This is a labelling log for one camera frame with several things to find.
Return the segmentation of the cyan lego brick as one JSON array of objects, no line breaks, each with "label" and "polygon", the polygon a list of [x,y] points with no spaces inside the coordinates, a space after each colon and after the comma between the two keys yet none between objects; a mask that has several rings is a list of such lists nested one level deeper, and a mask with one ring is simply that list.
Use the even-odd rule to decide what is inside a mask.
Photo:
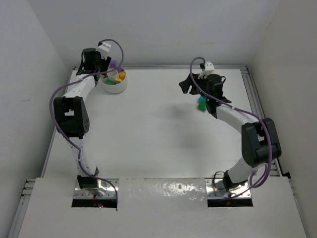
[{"label": "cyan lego brick", "polygon": [[198,103],[205,103],[205,102],[206,102],[206,100],[204,97],[199,97]]}]

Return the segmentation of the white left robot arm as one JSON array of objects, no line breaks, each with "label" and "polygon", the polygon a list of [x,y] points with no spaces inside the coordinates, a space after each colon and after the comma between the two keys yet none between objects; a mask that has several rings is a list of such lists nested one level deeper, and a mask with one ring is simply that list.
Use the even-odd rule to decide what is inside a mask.
[{"label": "white left robot arm", "polygon": [[92,162],[85,149],[85,135],[90,129],[90,120],[85,100],[97,85],[99,73],[107,70],[111,58],[102,58],[95,48],[86,48],[81,53],[81,63],[76,74],[76,81],[67,85],[67,92],[53,99],[54,121],[57,129],[70,144],[76,167],[77,182],[84,190],[100,189],[98,167]]}]

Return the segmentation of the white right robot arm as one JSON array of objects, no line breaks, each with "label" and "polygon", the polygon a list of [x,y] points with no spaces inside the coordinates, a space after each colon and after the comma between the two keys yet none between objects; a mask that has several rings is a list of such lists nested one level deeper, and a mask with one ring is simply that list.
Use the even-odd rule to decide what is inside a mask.
[{"label": "white right robot arm", "polygon": [[263,165],[281,156],[282,150],[274,121],[235,108],[223,95],[226,78],[218,74],[189,74],[179,83],[184,94],[200,95],[214,118],[226,122],[241,134],[242,157],[223,176],[223,187],[230,190],[245,182]]}]

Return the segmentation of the green lego brick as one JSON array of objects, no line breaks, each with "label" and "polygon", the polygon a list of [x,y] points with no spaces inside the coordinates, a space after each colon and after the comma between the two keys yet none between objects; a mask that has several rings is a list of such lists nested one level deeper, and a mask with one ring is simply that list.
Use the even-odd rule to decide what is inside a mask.
[{"label": "green lego brick", "polygon": [[206,109],[207,109],[207,107],[206,107],[206,104],[205,104],[204,102],[200,102],[200,103],[198,104],[198,110],[200,110],[200,111],[202,111],[202,112],[205,112]]}]

